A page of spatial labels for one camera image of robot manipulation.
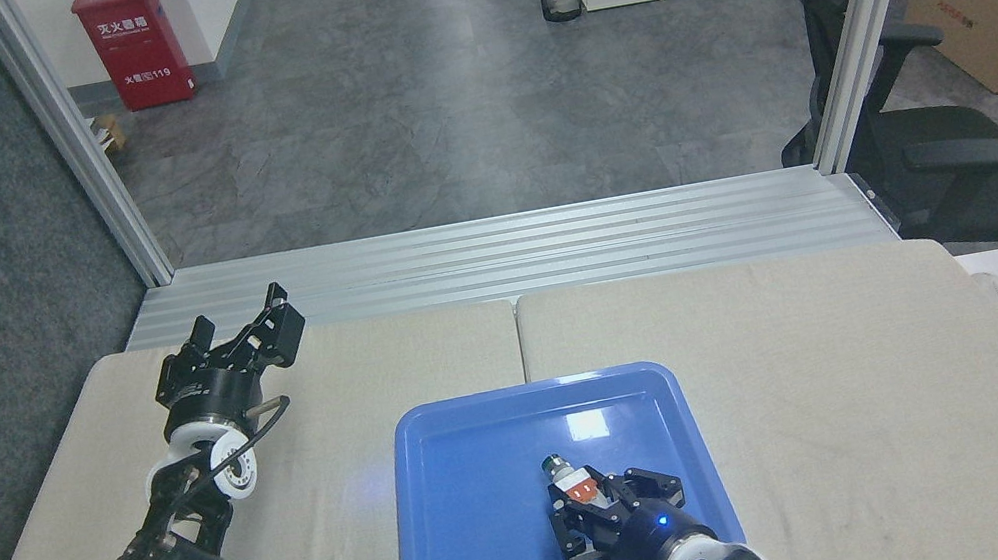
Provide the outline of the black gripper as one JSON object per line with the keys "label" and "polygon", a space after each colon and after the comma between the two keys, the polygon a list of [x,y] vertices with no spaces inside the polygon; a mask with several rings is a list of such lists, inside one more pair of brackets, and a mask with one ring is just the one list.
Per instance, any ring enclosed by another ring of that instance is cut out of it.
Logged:
{"label": "black gripper", "polygon": [[[686,502],[680,477],[633,468],[609,473],[607,480],[610,498],[599,494],[589,502],[564,497],[552,502],[553,533],[563,560],[667,560],[687,536],[716,539],[716,532],[680,509]],[[634,511],[612,540],[613,501]]]}
{"label": "black gripper", "polygon": [[261,374],[267,366],[295,364],[306,318],[288,300],[285,287],[269,283],[264,306],[254,321],[234,339],[215,347],[218,365],[206,367],[215,325],[204,315],[180,351],[162,361],[156,401],[168,410],[166,442],[182,425],[193,422],[227,424],[241,432],[254,431],[247,411],[263,402]]}

